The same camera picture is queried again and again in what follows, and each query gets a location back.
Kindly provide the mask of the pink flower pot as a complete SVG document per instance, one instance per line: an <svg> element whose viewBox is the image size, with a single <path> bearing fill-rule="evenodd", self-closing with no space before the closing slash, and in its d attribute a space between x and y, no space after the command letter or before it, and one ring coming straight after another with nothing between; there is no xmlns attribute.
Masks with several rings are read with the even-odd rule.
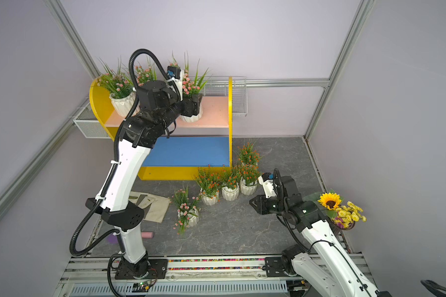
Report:
<svg viewBox="0 0 446 297"><path fill-rule="evenodd" d="M197 226L199 222L199 197L189 195L188 187L185 187L174 192L171 200L177 208L174 229L177 230L178 235L183 235L188 228Z"/></svg>
<svg viewBox="0 0 446 297"><path fill-rule="evenodd" d="M99 59L103 71L97 78L97 86L109 93L109 99L115 111L121 117L127 117L133 109L136 98L134 85L122 63L118 60L118 67L113 70L102 59Z"/></svg>
<svg viewBox="0 0 446 297"><path fill-rule="evenodd" d="M207 73L208 73L208 69L204 72L203 75L198 75L198 66L199 66L199 61L197 63L197 67L196 67L196 74L194 79L192 79L189 75L189 69L190 69L190 64L189 64L189 57L188 57L188 53L184 54L184 73L183 73L183 79L182 79L182 92L183 92L183 98L187 98L187 99L197 99L198 100L198 106L199 106L199 110L198 110L198 114L197 115L192 115L192 116L180 116L181 119L186 122L186 123L194 123L197 122L198 120L200 120L203 116L203 108L201 107L201 101L203 99L203 94L201 94L200 92L204 89L204 86L207 83L207 79L205 79Z"/></svg>
<svg viewBox="0 0 446 297"><path fill-rule="evenodd" d="M157 80L155 64L151 58L147 58L147 66L145 68L140 63L135 66L135 76L138 86L143 86L147 82Z"/></svg>

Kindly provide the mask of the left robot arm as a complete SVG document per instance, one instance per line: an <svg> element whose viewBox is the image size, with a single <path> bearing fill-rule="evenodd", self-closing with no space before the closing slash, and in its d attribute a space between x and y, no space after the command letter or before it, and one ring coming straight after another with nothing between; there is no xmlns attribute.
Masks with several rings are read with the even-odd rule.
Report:
<svg viewBox="0 0 446 297"><path fill-rule="evenodd" d="M135 102L114 138L114 158L107 179L99 193L86 201L89 212L79 223L69 244L71 255L79 257L104 240L106 236L102 235L88 247L82 250L76 248L85 224L91 216L99 214L102 220L114 227L108 234L115 234L118 238L119 256L122 258L118 269L128 273L131 278L144 278L150 270L148 253L141 237L144 210L129 201L132 185L158 138L171 135L168 128L176 124L179 116L198 116L202 101L200 95L183 96L181 69L176 66L164 69L155 54L147 49L138 49L130 56L130 68L142 54L155 62L163 80L138 85L135 73L130 72L136 92Z"/></svg>

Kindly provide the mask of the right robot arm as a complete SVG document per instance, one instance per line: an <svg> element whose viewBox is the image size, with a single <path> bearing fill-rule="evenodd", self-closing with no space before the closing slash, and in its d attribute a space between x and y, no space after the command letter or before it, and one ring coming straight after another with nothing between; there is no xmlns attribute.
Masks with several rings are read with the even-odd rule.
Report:
<svg viewBox="0 0 446 297"><path fill-rule="evenodd" d="M262 174L264 194L250 200L260 215L275 214L296 244L281 257L267 257L267 276L301 276L323 297L388 297L355 265L332 232L329 218L311 200L304 199L295 181L278 169Z"/></svg>

